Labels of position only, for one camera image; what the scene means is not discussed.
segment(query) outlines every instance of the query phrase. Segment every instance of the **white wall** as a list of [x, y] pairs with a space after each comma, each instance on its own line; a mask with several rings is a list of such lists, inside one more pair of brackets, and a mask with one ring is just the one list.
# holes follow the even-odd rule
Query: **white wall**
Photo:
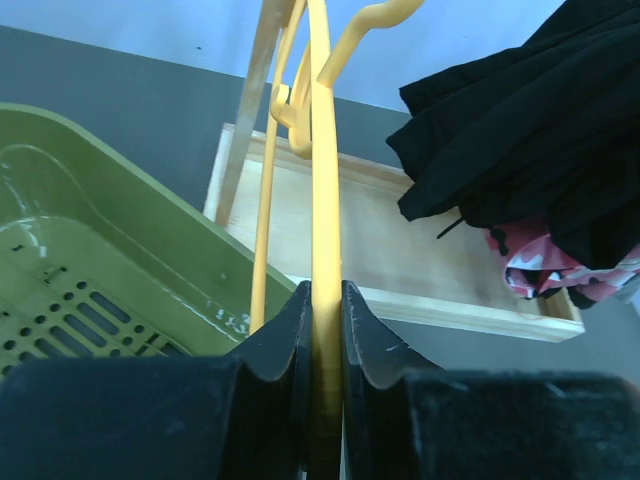
[[[427, 0], [402, 25], [372, 31], [336, 96], [404, 111], [397, 88], [522, 44], [563, 0]], [[260, 0], [2, 0], [0, 25], [244, 76]], [[327, 0], [332, 42], [375, 0]], [[306, 18], [292, 53], [308, 40]], [[295, 66], [288, 72], [291, 82]]]

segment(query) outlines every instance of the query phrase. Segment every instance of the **black cloth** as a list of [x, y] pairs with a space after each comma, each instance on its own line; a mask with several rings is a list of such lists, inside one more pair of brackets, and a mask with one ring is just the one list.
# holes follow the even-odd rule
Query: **black cloth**
[[387, 139], [415, 181], [402, 214], [545, 213], [559, 248], [614, 267], [640, 241], [639, 47], [640, 0], [568, 0], [524, 46], [403, 87], [413, 118]]

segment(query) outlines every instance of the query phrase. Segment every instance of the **floor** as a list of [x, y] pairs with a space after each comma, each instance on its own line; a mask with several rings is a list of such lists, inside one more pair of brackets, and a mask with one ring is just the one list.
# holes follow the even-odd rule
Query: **floor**
[[[197, 209], [221, 126], [233, 122], [242, 79], [0, 28], [0, 101], [53, 110], [82, 124]], [[407, 116], [336, 101], [340, 151], [390, 165], [385, 137]], [[266, 98], [257, 129], [264, 130]], [[389, 322], [423, 355], [452, 369], [597, 370], [640, 384], [640, 318], [603, 302], [587, 333], [560, 344]]]

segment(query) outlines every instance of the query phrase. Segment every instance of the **wooden box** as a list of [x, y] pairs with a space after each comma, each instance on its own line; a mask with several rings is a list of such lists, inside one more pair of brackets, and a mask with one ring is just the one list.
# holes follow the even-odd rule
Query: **wooden box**
[[[205, 215], [215, 218], [233, 132], [220, 137]], [[311, 162], [277, 139], [269, 263], [294, 281], [311, 274]], [[227, 231], [253, 250], [264, 135], [254, 132]], [[397, 200], [411, 180], [397, 168], [339, 155], [343, 278], [353, 280], [378, 317], [546, 341], [584, 332], [565, 291], [518, 298], [501, 278], [483, 232], [459, 225], [455, 211], [407, 222]]]

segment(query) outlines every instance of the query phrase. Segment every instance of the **green plastic tub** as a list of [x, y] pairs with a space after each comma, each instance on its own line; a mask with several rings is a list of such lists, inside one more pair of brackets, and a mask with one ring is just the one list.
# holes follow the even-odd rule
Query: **green plastic tub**
[[[220, 355], [252, 255], [80, 126], [0, 103], [0, 374], [52, 356]], [[268, 318], [294, 285], [274, 270]]]

